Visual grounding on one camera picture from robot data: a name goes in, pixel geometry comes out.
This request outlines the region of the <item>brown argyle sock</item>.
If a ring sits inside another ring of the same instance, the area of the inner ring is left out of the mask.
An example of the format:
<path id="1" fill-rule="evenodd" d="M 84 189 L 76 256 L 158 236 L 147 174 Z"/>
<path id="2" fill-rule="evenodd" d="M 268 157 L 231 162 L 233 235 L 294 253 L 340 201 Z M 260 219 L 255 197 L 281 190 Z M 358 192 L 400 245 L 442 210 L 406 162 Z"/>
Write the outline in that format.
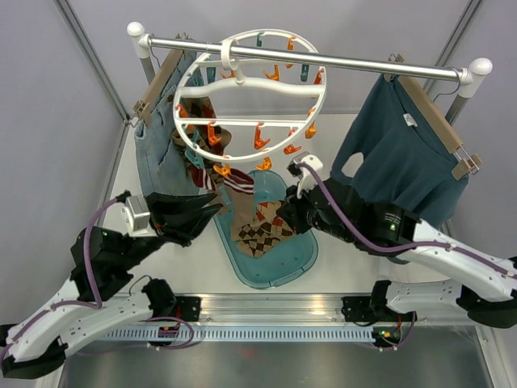
<path id="1" fill-rule="evenodd" d="M 206 125 L 195 126 L 198 134 L 200 135 L 197 139 L 197 145 L 200 146 L 202 150 L 205 150 L 211 154 L 222 155 L 224 153 L 225 147 L 231 142 L 232 136 L 231 133 L 223 129 L 220 126 L 215 126 L 214 133 L 216 137 L 219 137 L 221 140 L 216 144 L 212 145 L 208 139 L 208 127 Z M 179 131 L 175 129 L 171 134 L 171 140 L 174 143 L 175 149 L 179 152 L 179 155 L 183 158 L 183 161 L 189 165 L 190 161 L 187 159 L 185 155 L 185 150 L 187 149 L 185 141 L 181 138 Z"/>
<path id="2" fill-rule="evenodd" d="M 232 240 L 244 255 L 259 258 L 280 243 L 282 229 L 270 222 L 245 224 L 232 233 Z"/>

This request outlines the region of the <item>teal clip front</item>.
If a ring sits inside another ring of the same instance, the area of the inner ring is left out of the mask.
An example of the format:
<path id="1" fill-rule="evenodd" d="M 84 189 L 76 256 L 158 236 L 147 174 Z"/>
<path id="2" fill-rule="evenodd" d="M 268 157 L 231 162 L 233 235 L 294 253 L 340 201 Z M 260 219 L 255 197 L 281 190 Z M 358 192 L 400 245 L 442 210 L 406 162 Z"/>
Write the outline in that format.
<path id="1" fill-rule="evenodd" d="M 200 139 L 200 133 L 197 129 L 194 130 L 191 136 L 191 142 L 194 146 L 197 146 L 197 141 Z M 201 156 L 199 156 L 194 150 L 187 147 L 184 151 L 184 154 L 187 160 L 198 170 L 204 169 L 204 160 Z"/>

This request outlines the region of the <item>beige orange argyle sock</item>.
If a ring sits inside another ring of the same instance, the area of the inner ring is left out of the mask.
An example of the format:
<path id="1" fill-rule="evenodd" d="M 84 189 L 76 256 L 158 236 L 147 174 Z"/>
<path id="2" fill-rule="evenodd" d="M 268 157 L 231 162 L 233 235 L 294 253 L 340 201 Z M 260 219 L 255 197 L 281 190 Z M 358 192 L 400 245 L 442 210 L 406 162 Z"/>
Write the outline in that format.
<path id="1" fill-rule="evenodd" d="M 182 118 L 216 118 L 215 109 L 213 108 L 212 101 L 209 97 L 181 99 L 181 104 L 183 110 L 180 113 L 180 116 Z"/>

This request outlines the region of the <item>white round clip hanger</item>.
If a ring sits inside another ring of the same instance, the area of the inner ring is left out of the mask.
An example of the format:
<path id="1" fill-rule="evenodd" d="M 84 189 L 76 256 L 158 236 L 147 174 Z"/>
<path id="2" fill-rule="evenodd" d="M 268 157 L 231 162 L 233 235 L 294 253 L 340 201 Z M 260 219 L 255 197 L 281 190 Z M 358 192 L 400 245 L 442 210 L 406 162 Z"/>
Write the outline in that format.
<path id="1" fill-rule="evenodd" d="M 307 39 L 281 29 L 255 29 L 234 38 L 238 45 L 274 50 L 318 53 Z M 271 154 L 295 154 L 301 151 L 296 139 L 312 139 L 317 133 L 316 119 L 327 95 L 326 67 L 318 65 L 273 63 L 207 67 L 218 61 L 217 55 L 197 53 L 182 76 L 174 94 L 173 118 L 186 146 L 206 161 L 221 161 L 229 156 L 229 165 L 258 162 Z M 216 118 L 182 118 L 181 99 L 209 97 Z M 221 139 L 214 127 L 231 133 L 231 142 L 222 155 L 211 154 L 193 145 L 195 126 L 208 127 L 209 142 Z"/>

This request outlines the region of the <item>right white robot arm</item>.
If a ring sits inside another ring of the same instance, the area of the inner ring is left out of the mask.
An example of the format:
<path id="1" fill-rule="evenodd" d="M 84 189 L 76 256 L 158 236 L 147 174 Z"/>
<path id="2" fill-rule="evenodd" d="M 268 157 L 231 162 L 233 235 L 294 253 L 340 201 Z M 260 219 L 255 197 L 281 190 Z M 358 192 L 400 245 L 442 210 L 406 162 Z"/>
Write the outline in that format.
<path id="1" fill-rule="evenodd" d="M 460 311 L 488 327 L 516 324 L 515 258 L 475 250 L 412 212 L 367 202 L 333 179 L 310 189 L 291 186 L 277 213 L 298 233 L 319 230 L 370 255 L 420 264 L 446 277 L 424 283 L 377 280 L 368 300 L 369 322 Z"/>

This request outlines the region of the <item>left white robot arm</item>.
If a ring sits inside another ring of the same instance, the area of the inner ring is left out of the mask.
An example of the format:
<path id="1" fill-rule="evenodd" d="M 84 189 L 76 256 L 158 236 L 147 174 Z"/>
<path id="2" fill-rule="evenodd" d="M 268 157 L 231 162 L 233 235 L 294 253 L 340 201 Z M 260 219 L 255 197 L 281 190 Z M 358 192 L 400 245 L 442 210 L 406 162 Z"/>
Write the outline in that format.
<path id="1" fill-rule="evenodd" d="M 1 326 L 1 372 L 35 380 L 67 357 L 120 327 L 178 321 L 177 298 L 166 280 L 150 278 L 138 292 L 116 294 L 131 270 L 167 243 L 189 247 L 221 209 L 216 193 L 174 196 L 129 191 L 103 204 L 70 248 L 74 269 L 60 289 L 21 323 Z"/>

